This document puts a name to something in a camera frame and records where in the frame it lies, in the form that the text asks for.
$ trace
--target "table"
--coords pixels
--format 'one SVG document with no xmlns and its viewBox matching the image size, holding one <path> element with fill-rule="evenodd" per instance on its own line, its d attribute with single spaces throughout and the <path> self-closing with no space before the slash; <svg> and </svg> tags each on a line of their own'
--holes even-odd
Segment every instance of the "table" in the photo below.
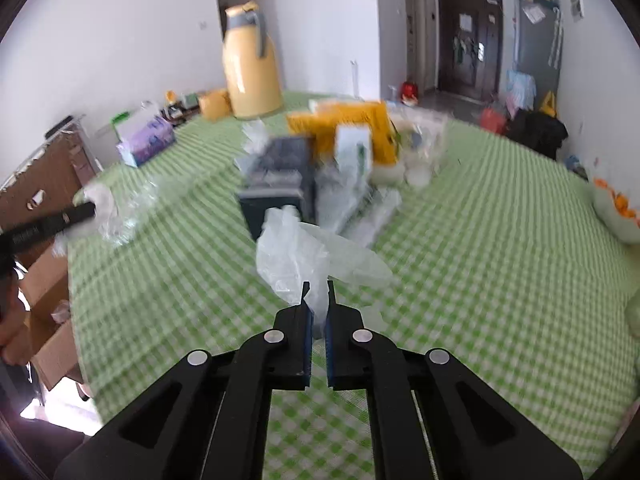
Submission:
<svg viewBox="0 0 640 480">
<path fill-rule="evenodd" d="M 286 110 L 308 95 L 287 94 Z M 265 120 L 286 131 L 284 115 Z M 123 202 L 146 179 L 166 199 L 136 238 L 99 237 L 69 252 L 79 361 L 109 420 L 195 348 L 239 347 L 284 304 L 255 272 L 234 192 L 242 123 L 196 119 L 177 144 L 100 181 Z M 453 352 L 567 450 L 589 474 L 638 391 L 638 343 L 623 310 L 640 283 L 636 254 L 559 164 L 451 121 L 441 174 L 403 205 L 374 250 L 395 273 L 382 293 L 337 284 L 338 301 L 382 313 L 382 332 L 415 352 Z M 372 478 L 363 392 L 327 389 L 316 343 L 306 392 L 274 392 L 265 478 Z"/>
</svg>

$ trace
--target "yellow thermos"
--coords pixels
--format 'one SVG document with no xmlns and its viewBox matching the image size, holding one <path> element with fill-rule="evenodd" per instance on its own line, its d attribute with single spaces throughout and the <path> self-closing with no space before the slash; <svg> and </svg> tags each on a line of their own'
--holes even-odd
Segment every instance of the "yellow thermos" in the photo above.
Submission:
<svg viewBox="0 0 640 480">
<path fill-rule="evenodd" d="M 234 115 L 244 119 L 277 110 L 282 106 L 282 93 L 263 13 L 255 2 L 249 2 L 227 9 L 226 15 L 222 63 Z"/>
</svg>

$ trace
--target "doorway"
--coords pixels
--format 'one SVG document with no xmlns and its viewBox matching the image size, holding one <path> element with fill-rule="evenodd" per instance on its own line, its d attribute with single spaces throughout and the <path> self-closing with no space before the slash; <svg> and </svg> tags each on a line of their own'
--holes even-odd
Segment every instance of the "doorway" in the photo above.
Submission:
<svg viewBox="0 0 640 480">
<path fill-rule="evenodd" d="M 498 91 L 502 0 L 439 0 L 438 88 L 477 101 Z"/>
<path fill-rule="evenodd" d="M 406 78 L 426 88 L 427 22 L 426 0 L 405 0 L 406 4 Z"/>
</svg>

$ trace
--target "red object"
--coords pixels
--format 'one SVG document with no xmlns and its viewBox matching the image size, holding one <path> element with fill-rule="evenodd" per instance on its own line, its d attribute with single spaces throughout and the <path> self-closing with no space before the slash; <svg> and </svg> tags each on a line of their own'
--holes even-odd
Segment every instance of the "red object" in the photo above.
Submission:
<svg viewBox="0 0 640 480">
<path fill-rule="evenodd" d="M 418 104 L 418 85 L 405 81 L 402 83 L 400 89 L 400 99 L 404 104 L 417 105 Z"/>
<path fill-rule="evenodd" d="M 504 133 L 504 127 L 507 125 L 507 118 L 500 115 L 493 108 L 485 108 L 480 116 L 480 127 L 483 130 L 489 130 L 494 134 L 501 135 Z"/>
</svg>

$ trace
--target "dark brown door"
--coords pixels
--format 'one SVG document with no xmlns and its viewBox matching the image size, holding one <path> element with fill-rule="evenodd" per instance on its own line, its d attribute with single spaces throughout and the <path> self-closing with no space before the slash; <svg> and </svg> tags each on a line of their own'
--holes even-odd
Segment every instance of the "dark brown door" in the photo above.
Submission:
<svg viewBox="0 0 640 480">
<path fill-rule="evenodd" d="M 502 0 L 440 1 L 440 90 L 489 101 L 498 91 Z"/>
</svg>

